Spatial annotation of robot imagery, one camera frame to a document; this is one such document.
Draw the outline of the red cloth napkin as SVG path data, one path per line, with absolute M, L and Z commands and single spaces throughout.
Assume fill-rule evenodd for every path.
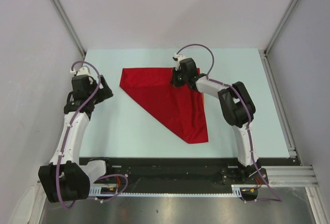
M 207 143 L 202 93 L 170 84 L 169 67 L 124 68 L 120 88 L 153 118 L 187 144 Z

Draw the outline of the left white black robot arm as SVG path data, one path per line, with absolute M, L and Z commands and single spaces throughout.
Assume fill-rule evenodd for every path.
M 95 105 L 113 96 L 104 76 L 100 82 L 88 74 L 72 77 L 72 91 L 64 106 L 64 125 L 56 151 L 49 164 L 39 168 L 38 176 L 51 203 L 87 199 L 90 186 L 100 179 L 107 183 L 114 170 L 104 160 L 80 165 L 79 155 L 86 128 Z

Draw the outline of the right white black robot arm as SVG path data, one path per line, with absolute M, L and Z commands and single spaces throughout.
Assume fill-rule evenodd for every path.
M 254 150 L 252 121 L 256 112 L 255 105 L 243 82 L 232 85 L 210 79 L 197 71 L 192 58 L 175 55 L 176 66 L 172 68 L 171 85 L 210 95 L 219 100 L 225 121 L 232 126 L 238 148 L 238 178 L 243 183 L 251 183 L 261 166 Z

